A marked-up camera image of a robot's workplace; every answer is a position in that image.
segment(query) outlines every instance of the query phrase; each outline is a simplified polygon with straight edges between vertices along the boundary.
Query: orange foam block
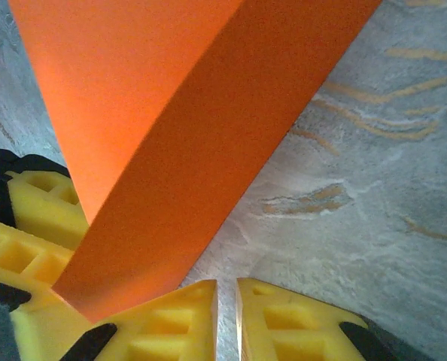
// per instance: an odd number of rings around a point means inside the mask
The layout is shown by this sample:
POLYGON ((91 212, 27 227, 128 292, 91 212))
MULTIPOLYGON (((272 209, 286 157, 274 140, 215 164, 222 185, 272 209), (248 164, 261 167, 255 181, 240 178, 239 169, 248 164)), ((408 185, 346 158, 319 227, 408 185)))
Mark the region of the orange foam block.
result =
POLYGON ((91 223, 91 320, 176 288, 378 0, 10 0, 91 223))

